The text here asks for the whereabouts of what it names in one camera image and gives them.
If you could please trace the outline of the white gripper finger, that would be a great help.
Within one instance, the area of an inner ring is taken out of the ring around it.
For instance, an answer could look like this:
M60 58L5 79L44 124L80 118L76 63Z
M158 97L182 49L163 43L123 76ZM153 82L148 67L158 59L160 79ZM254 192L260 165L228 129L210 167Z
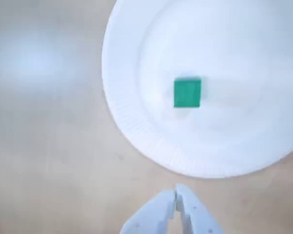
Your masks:
M175 186L175 209L184 234L221 234L223 231L195 193L184 184Z
M144 204L123 225L122 234L165 234L168 221L174 218L175 191L163 190Z

